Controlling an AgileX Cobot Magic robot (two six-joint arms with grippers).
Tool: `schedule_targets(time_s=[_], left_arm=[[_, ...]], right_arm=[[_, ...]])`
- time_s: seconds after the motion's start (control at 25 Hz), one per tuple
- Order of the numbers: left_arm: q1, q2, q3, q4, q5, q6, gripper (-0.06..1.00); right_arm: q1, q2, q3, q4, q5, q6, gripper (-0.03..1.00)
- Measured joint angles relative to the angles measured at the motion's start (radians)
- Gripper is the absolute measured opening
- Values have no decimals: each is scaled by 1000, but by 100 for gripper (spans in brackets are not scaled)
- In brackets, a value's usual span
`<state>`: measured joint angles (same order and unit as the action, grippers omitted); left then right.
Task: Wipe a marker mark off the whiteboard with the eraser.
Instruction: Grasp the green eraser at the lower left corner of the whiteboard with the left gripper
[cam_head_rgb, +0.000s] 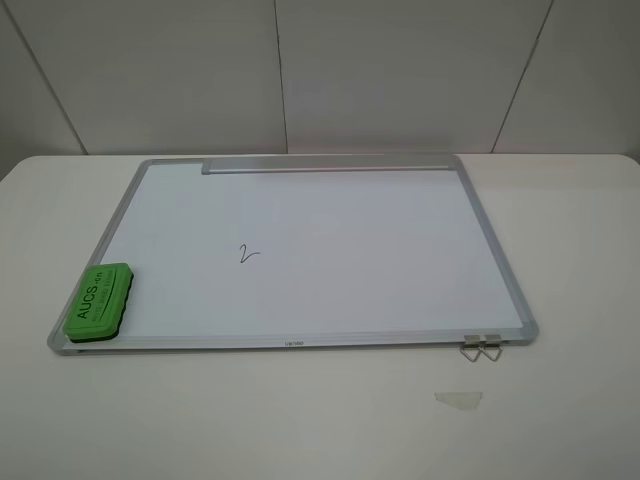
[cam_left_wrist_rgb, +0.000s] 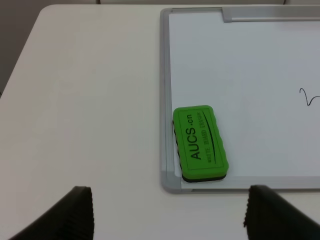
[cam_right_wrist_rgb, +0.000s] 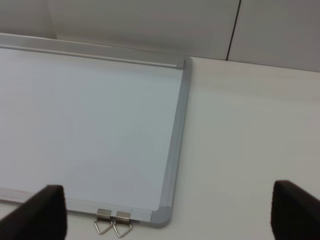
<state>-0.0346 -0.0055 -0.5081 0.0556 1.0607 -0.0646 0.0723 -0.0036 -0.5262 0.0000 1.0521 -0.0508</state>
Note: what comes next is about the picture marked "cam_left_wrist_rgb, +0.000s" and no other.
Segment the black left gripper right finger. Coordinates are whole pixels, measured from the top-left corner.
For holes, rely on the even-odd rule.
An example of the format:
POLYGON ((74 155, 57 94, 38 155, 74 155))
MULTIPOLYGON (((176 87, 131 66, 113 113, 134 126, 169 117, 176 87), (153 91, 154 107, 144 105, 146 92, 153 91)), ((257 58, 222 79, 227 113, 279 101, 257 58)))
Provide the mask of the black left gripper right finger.
POLYGON ((243 226, 249 240, 318 240, 320 225, 274 190, 252 185, 243 226))

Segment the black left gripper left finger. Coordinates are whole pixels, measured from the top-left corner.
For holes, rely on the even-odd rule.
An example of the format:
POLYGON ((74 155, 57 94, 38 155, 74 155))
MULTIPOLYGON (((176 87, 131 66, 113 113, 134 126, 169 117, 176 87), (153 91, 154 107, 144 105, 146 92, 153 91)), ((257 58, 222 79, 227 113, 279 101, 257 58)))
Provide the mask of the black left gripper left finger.
POLYGON ((12 240, 92 240, 95 232, 90 187, 75 186, 12 240))

